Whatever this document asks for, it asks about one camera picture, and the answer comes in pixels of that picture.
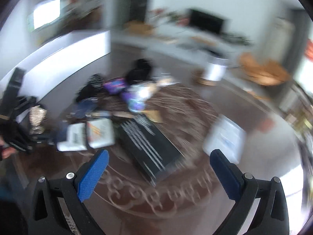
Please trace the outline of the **person's left hand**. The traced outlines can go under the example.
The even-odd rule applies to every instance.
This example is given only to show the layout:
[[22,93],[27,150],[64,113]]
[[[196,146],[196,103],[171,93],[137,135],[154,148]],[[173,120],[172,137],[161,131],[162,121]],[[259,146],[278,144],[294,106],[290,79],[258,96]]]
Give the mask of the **person's left hand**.
[[16,153],[16,149],[7,146],[2,137],[0,138],[0,146],[1,146],[1,160],[7,159],[12,154]]

